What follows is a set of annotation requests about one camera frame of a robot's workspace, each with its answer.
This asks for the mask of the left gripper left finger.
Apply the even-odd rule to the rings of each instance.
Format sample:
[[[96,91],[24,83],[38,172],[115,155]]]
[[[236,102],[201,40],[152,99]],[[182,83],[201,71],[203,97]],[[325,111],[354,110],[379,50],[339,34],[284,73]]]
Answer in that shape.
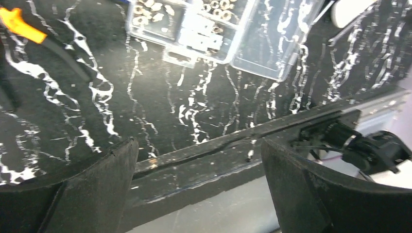
[[[131,137],[106,154],[0,188],[3,233],[115,233],[135,172]]]

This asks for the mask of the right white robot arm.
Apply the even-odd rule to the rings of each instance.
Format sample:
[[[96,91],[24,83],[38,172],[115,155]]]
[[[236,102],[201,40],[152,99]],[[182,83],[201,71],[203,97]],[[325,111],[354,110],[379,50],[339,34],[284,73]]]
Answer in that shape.
[[[395,134],[377,131],[362,135],[341,121],[306,127],[291,146],[308,150],[316,159],[318,150],[339,152],[343,161],[367,175],[384,171],[398,173],[397,166],[412,158],[412,151]]]

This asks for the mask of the white remote control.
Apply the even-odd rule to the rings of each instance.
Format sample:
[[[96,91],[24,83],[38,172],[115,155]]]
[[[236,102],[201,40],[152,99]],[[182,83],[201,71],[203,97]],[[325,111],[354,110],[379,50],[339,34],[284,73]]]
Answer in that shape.
[[[376,2],[376,0],[338,0],[331,8],[331,21],[337,28],[344,28]]]

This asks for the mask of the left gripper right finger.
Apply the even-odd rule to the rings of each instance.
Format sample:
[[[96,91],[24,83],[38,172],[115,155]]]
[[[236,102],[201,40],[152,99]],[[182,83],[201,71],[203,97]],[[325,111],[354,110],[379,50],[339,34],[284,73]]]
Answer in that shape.
[[[351,177],[264,142],[262,163],[284,233],[409,233],[412,192]]]

